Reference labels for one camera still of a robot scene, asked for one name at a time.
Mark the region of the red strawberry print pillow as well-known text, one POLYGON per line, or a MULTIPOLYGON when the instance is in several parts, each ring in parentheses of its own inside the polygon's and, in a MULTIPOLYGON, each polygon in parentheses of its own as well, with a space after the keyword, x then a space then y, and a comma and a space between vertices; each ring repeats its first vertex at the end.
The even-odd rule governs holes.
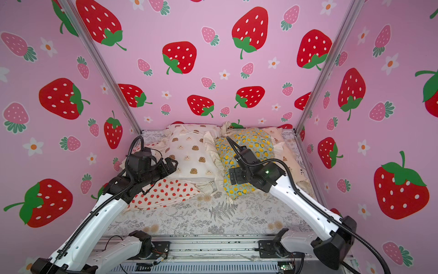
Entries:
POLYGON ((144 187, 131 201, 126 211, 152 211, 185 202, 201 192, 186 180, 163 179, 153 187, 144 187))

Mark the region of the cream animal print pillow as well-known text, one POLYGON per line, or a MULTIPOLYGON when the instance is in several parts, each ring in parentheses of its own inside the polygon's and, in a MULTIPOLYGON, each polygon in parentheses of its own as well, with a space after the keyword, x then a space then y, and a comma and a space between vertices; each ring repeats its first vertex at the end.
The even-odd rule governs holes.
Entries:
POLYGON ((253 151, 258 160, 267 159, 282 160, 292 173, 295 184, 305 193, 315 198, 313 187, 309 179, 305 177, 304 169, 297 162, 297 155, 292 152, 281 135, 282 131, 275 127, 266 129, 229 129, 221 138, 215 139, 217 153, 224 167, 224 190, 231 200, 245 196, 258 189, 250 183, 231 184, 229 170, 238 167, 235 160, 236 153, 230 147, 227 137, 230 137, 239 146, 253 151))

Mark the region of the lemon print teal pillow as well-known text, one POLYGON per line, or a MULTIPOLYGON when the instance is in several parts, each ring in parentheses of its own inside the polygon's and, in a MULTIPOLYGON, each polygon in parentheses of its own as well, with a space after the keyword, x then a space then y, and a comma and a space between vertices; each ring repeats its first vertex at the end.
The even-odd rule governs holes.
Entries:
POLYGON ((256 188, 248 182, 232 184, 229 170, 240 166, 236 151, 247 163, 273 159, 274 148, 270 135, 262 129, 239 129, 228 137, 216 139, 215 146, 225 170, 224 190, 228 197, 235 200, 255 191, 256 188))

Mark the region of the white bear print pillow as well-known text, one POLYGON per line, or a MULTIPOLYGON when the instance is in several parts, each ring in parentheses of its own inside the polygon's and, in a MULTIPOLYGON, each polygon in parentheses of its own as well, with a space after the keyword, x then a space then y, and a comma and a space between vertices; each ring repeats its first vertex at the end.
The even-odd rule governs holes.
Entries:
POLYGON ((164 158, 178 161, 173 179, 192 182, 213 180, 218 168, 211 154, 207 152, 205 138, 213 140, 220 136, 220 128, 212 124, 172 124, 164 131, 165 137, 149 147, 154 148, 164 158))

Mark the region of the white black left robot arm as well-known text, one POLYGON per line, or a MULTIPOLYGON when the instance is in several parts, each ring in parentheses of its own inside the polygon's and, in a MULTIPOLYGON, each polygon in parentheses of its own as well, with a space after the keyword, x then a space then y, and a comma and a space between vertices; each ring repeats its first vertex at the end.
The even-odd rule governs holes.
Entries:
POLYGON ((128 259, 148 259, 154 245, 146 232, 135 230, 117 245, 92 256, 92 251, 114 219, 135 196, 146 195, 160 180, 176 172, 178 162, 157 160, 150 150, 130 154, 125 168, 110 180, 87 218, 50 258, 37 259, 33 274, 106 274, 128 259))

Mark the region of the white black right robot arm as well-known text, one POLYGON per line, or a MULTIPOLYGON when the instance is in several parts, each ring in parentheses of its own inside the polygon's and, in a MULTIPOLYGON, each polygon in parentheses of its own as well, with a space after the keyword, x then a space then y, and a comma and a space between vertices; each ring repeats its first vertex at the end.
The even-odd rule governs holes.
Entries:
POLYGON ((382 255, 357 234, 356 221, 349 216, 343 218, 333 213, 303 192, 295 184, 286 163, 279 159, 261 161, 247 147, 241 147, 231 139, 228 139, 228 142, 238 163, 237 168, 229 170, 232 183, 248 182, 255 188, 275 196, 294 210, 317 234, 317 238, 310 245, 322 264, 333 270, 344 266, 355 272, 344 259, 354 242, 358 241, 376 257, 384 273, 391 272, 382 255))

